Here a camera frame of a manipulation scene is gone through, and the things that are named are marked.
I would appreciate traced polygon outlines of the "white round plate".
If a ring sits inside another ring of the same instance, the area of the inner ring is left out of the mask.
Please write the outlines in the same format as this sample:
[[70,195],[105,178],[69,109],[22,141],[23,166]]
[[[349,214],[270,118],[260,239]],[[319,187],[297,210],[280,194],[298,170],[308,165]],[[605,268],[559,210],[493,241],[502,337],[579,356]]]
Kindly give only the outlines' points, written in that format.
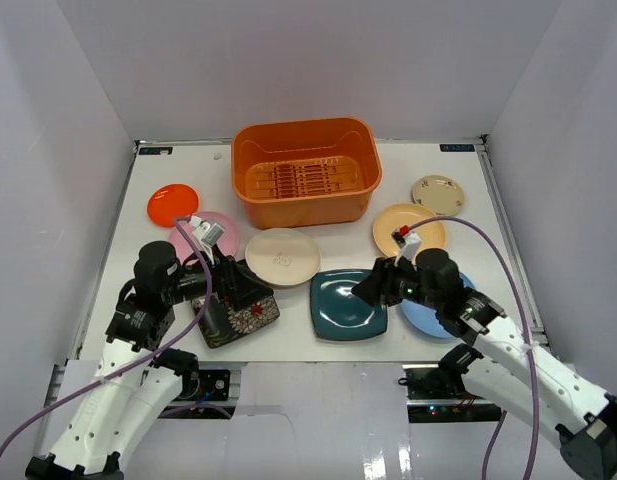
[[249,269],[261,280],[292,287],[311,280],[321,267],[317,243],[289,228],[271,228],[254,235],[245,247]]

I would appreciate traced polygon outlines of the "teal square plate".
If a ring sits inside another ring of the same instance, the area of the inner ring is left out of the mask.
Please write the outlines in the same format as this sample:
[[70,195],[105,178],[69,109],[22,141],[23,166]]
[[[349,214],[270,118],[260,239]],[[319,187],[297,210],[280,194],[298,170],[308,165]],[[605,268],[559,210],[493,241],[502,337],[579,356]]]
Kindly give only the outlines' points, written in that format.
[[317,273],[310,285],[310,313],[315,335],[335,342],[362,341],[387,331],[385,307],[371,307],[352,293],[366,269],[338,269]]

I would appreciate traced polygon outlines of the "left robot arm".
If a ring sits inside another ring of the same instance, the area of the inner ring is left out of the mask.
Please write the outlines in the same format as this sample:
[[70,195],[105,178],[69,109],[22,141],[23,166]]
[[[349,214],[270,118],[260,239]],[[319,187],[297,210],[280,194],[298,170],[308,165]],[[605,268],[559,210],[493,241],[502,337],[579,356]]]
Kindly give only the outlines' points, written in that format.
[[183,265],[167,241],[144,245],[122,287],[91,384],[65,431],[44,457],[30,460],[28,479],[121,479],[143,436],[176,398],[199,387],[196,355],[162,339],[174,306],[199,300],[197,316],[230,322],[274,298],[244,262],[219,248]]

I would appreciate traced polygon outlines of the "cream patterned small plate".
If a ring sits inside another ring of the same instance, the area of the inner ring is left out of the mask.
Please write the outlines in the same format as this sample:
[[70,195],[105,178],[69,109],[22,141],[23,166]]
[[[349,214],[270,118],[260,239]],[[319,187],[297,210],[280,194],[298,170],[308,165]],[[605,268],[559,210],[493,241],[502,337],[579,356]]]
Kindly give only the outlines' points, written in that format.
[[465,205],[465,193],[455,180],[442,175],[427,175],[412,187],[412,199],[436,215],[457,215]]

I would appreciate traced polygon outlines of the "light blue round plate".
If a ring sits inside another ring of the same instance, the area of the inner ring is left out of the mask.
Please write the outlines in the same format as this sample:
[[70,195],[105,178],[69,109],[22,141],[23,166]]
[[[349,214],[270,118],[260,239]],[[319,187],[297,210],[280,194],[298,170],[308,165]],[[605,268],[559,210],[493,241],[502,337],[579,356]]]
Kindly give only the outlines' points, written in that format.
[[442,340],[454,339],[437,320],[433,309],[409,300],[403,300],[400,308],[406,320],[423,334]]

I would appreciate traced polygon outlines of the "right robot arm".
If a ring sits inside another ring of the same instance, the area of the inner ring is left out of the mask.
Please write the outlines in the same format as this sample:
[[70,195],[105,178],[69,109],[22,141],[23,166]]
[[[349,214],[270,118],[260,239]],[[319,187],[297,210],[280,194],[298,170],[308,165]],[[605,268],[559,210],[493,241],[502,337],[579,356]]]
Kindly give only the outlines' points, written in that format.
[[617,474],[617,394],[524,339],[501,307],[463,284],[445,251],[424,250],[413,261],[379,258],[352,292],[371,306],[408,300],[434,310],[464,344],[451,353],[458,363],[439,374],[447,396],[463,398],[476,386],[477,396],[541,430],[581,478]]

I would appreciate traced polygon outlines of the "yellow bear plate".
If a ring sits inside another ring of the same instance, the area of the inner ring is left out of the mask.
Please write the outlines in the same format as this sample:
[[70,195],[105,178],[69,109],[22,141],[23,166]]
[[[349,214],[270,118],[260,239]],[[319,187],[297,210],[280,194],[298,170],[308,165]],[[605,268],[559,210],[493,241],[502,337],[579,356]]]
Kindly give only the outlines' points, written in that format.
[[[418,204],[399,203],[389,206],[380,212],[373,222],[372,234],[375,244],[386,257],[396,256],[399,248],[392,238],[392,232],[434,216],[432,211]],[[446,230],[439,221],[417,227],[415,233],[422,241],[418,252],[430,248],[443,249],[446,247]]]

